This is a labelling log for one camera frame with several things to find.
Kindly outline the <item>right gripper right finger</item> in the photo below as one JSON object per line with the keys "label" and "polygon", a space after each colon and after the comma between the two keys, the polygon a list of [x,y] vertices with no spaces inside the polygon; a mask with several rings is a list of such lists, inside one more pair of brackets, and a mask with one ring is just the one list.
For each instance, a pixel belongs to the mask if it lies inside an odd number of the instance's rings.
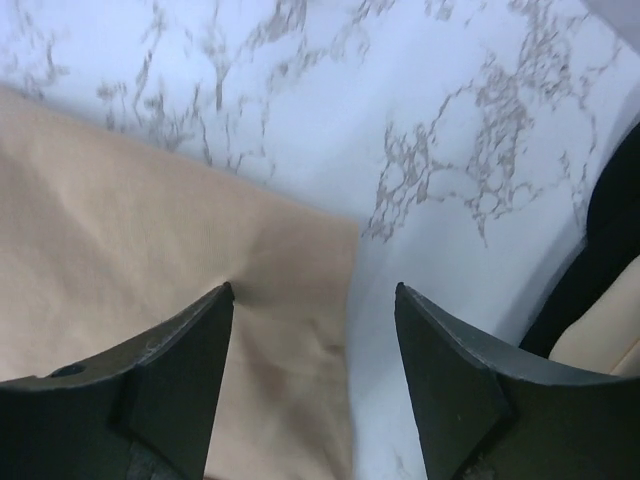
{"label": "right gripper right finger", "polygon": [[404,284],[394,316],[429,478],[638,477],[637,379],[533,355]]}

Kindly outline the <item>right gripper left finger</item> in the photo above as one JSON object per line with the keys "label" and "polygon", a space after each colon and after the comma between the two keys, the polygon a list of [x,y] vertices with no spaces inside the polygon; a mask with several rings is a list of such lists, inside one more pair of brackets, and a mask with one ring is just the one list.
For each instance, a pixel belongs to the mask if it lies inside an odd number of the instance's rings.
{"label": "right gripper left finger", "polygon": [[203,478],[233,310],[224,283],[109,350],[3,382],[2,478]]}

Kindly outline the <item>beige t-shirt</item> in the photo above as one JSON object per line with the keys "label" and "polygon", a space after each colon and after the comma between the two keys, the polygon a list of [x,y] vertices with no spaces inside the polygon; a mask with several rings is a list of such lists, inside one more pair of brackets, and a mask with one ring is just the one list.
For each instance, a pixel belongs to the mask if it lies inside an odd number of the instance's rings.
{"label": "beige t-shirt", "polygon": [[357,225],[1,92],[1,376],[43,375],[229,283],[205,474],[349,479]]}

